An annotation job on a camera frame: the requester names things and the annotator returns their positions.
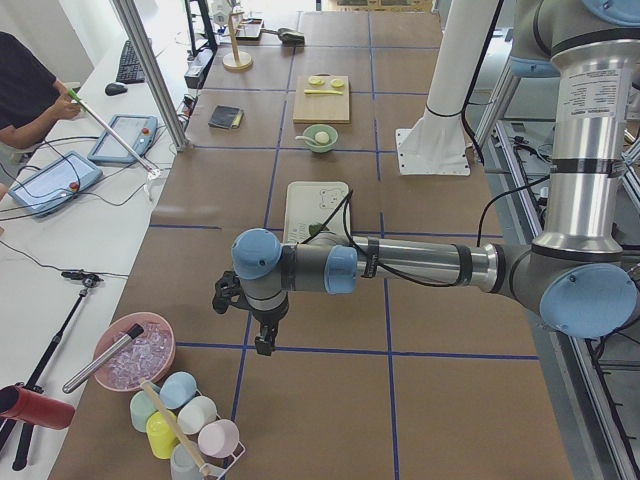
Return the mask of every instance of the green bowl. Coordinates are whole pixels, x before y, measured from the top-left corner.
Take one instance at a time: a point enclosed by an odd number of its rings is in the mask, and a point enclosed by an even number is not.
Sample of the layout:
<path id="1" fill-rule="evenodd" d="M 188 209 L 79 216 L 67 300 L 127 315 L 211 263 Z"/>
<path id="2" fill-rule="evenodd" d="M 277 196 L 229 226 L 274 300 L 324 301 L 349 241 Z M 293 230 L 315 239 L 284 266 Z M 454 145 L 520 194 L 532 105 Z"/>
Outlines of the green bowl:
<path id="1" fill-rule="evenodd" d="M 304 143 L 309 148 L 309 150 L 315 153 L 325 153 L 329 150 L 333 150 L 333 147 L 338 141 L 338 132 L 332 126 L 317 123 L 315 125 L 307 127 L 302 134 L 305 137 L 315 138 L 316 133 L 318 132 L 327 132 L 329 134 L 329 142 L 322 145 L 314 145 L 311 142 L 304 140 Z"/>

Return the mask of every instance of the black tripod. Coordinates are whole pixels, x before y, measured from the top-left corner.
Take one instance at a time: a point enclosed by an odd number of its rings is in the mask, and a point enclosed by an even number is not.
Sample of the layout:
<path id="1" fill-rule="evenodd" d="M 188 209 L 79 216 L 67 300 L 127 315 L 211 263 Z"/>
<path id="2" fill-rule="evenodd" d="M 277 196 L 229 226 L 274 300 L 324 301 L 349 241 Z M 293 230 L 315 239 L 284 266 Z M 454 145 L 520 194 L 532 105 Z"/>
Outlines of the black tripod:
<path id="1" fill-rule="evenodd" d="M 56 348 L 58 348 L 58 345 L 60 345 L 60 342 L 62 341 L 62 335 L 64 334 L 64 331 L 67 328 L 67 325 L 69 325 L 69 322 L 71 321 L 71 318 L 73 317 L 76 310 L 78 309 L 80 302 L 82 302 L 82 300 L 89 293 L 89 289 L 94 288 L 99 282 L 102 281 L 102 279 L 98 277 L 98 275 L 96 275 L 95 273 L 86 273 L 86 272 L 83 272 L 82 270 L 65 271 L 65 272 L 62 272 L 62 276 L 70 280 L 82 281 L 83 288 L 82 290 L 80 290 L 80 293 L 78 294 L 78 299 L 74 303 L 73 308 L 71 308 L 71 311 L 67 315 L 67 318 L 62 324 L 62 327 L 60 327 L 60 330 L 58 330 L 58 332 L 51 339 L 51 342 L 49 343 L 47 350 L 44 352 L 44 355 L 42 355 L 42 358 L 40 359 L 35 370 L 29 377 L 29 380 L 27 380 L 27 383 L 16 384 L 16 386 L 18 387 L 26 388 L 28 390 L 31 390 L 33 392 L 40 393 L 40 394 L 43 393 L 44 390 L 37 385 L 38 380 L 40 379 L 40 375 L 42 375 L 42 372 L 47 366 L 47 363 L 49 363 L 49 360 L 51 359 L 54 352 L 56 351 Z M 0 428 L 0 451 L 2 451 L 2 449 L 4 448 L 4 445 L 7 442 L 9 435 L 11 435 L 11 432 L 15 424 L 16 424 L 16 420 L 14 420 L 13 418 L 6 419 L 2 424 L 2 428 Z M 34 425 L 30 423 L 24 423 L 22 425 L 22 432 L 20 433 L 20 442 L 18 444 L 18 451 L 16 452 L 16 458 L 12 466 L 12 468 L 16 471 L 22 470 L 24 467 L 27 466 L 27 457 L 29 455 L 29 447 L 31 445 L 31 436 L 33 435 L 33 427 Z"/>

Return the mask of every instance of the blue joint cap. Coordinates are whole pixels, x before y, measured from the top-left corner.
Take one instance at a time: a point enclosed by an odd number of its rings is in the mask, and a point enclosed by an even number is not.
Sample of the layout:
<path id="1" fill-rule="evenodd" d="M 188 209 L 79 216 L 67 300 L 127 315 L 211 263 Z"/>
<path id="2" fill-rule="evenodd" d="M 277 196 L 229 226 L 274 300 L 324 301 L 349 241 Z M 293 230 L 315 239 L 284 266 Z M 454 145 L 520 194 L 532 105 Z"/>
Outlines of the blue joint cap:
<path id="1" fill-rule="evenodd" d="M 269 230 L 247 230 L 238 235 L 231 247 L 233 268 L 242 280 L 255 280 L 276 267 L 281 252 L 280 241 Z"/>
<path id="2" fill-rule="evenodd" d="M 598 338 L 629 319 L 637 297 L 635 284 L 621 268 L 608 263 L 582 265 L 547 287 L 540 316 L 567 335 Z"/>
<path id="3" fill-rule="evenodd" d="M 582 0 L 582 3 L 605 22 L 621 27 L 640 27 L 638 0 Z"/>
<path id="4" fill-rule="evenodd" d="M 324 288 L 327 293 L 351 293 L 356 288 L 358 254 L 353 247 L 336 245 L 329 252 L 324 267 Z"/>
<path id="5" fill-rule="evenodd" d="M 511 72 L 520 78 L 553 78 L 560 76 L 560 72 L 551 62 L 542 60 L 511 57 L 509 59 L 509 67 Z"/>

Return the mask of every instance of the black shirt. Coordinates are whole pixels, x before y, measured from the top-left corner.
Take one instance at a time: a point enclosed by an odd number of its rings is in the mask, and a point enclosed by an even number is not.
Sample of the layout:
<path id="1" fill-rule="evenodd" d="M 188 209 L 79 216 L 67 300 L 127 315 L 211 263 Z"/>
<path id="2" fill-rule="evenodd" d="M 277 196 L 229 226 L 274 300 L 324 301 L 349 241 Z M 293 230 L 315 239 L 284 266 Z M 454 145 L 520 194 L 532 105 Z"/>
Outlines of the black shirt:
<path id="1" fill-rule="evenodd" d="M 13 35 L 0 32 L 0 130 L 38 118 L 60 96 L 56 76 Z"/>

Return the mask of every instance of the person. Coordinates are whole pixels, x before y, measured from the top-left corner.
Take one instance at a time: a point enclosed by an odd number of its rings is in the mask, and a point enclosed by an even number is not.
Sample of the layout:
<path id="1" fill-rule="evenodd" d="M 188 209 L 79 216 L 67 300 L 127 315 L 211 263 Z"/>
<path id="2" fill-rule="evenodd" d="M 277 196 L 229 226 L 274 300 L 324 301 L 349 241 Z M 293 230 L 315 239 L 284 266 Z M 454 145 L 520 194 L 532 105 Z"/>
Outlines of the person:
<path id="1" fill-rule="evenodd" d="M 13 35 L 0 32 L 0 142 L 27 149 L 58 120 L 78 113 L 65 85 Z M 0 198 L 4 193 L 0 184 Z"/>

